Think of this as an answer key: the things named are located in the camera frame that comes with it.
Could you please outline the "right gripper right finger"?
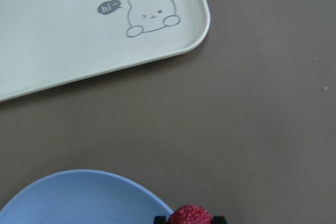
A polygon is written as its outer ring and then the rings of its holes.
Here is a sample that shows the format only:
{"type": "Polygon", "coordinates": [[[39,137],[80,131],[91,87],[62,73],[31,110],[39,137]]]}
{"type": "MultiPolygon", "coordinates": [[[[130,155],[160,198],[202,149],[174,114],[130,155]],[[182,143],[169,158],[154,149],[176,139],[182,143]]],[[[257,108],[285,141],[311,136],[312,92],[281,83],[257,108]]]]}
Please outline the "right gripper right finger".
{"type": "Polygon", "coordinates": [[[226,218],[224,216],[213,216],[212,224],[226,224],[226,218]]]}

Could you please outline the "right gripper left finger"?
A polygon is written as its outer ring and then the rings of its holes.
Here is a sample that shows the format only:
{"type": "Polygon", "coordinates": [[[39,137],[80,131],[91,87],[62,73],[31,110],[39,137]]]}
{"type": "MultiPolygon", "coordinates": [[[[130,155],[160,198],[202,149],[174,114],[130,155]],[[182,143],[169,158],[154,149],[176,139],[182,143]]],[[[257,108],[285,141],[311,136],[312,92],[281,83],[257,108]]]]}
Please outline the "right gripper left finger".
{"type": "Polygon", "coordinates": [[[153,224],[167,224],[166,216],[155,216],[153,219],[153,224]]]}

